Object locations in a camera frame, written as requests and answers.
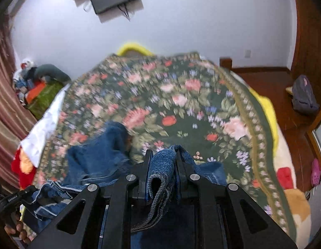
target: floral bedspread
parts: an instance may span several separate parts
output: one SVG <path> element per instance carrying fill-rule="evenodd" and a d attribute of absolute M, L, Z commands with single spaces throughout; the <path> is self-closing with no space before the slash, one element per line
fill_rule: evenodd
<path fill-rule="evenodd" d="M 174 57 L 110 56 L 73 82 L 54 137 L 35 176 L 63 180 L 67 149 L 123 123 L 133 136 L 131 157 L 182 145 L 197 164 L 220 161 L 227 182 L 240 186 L 295 240 L 289 205 L 273 168 L 272 135 L 263 110 L 228 70 L 198 53 Z"/>

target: metal screw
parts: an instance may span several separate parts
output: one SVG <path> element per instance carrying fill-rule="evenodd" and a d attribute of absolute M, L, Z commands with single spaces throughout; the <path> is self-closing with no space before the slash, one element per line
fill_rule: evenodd
<path fill-rule="evenodd" d="M 237 191 L 239 186 L 237 184 L 229 184 L 229 189 L 231 191 Z"/>
<path fill-rule="evenodd" d="M 96 189 L 97 189 L 97 185 L 96 184 L 88 185 L 88 191 L 92 192 L 92 191 L 95 191 Z"/>
<path fill-rule="evenodd" d="M 198 174 L 192 174 L 190 175 L 190 178 L 193 180 L 193 181 L 198 181 L 200 179 L 200 175 Z"/>
<path fill-rule="evenodd" d="M 134 181 L 136 179 L 136 176 L 134 174 L 129 174 L 126 176 L 126 180 L 128 181 Z"/>

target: pink crocs shoe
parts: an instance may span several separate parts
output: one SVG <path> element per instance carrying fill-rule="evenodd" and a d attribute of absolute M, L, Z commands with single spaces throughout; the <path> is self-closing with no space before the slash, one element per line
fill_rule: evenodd
<path fill-rule="evenodd" d="M 321 177 L 321 167 L 319 161 L 315 158 L 311 166 L 311 178 L 310 183 L 313 187 L 319 185 L 319 179 Z"/>

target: triangular cutout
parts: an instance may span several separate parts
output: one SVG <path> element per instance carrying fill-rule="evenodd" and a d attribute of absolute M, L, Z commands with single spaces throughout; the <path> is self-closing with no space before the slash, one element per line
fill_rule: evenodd
<path fill-rule="evenodd" d="M 57 228 L 68 234 L 75 234 L 84 208 L 85 200 L 82 200 L 68 214 L 66 214 L 66 216 L 57 225 Z"/>
<path fill-rule="evenodd" d="M 240 205 L 243 214 L 246 217 L 246 222 L 251 234 L 255 234 L 268 228 L 268 224 L 244 199 L 240 200 Z"/>

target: wooden floor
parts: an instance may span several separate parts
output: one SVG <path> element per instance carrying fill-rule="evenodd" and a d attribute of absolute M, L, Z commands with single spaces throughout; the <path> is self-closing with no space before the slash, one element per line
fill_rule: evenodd
<path fill-rule="evenodd" d="M 279 126 L 289 146 L 297 187 L 303 192 L 311 189 L 311 163 L 314 154 L 305 132 L 314 118 L 298 114 L 292 109 L 291 98 L 285 88 L 293 81 L 287 72 L 258 72 L 239 74 L 256 92 L 268 97 L 274 105 Z"/>

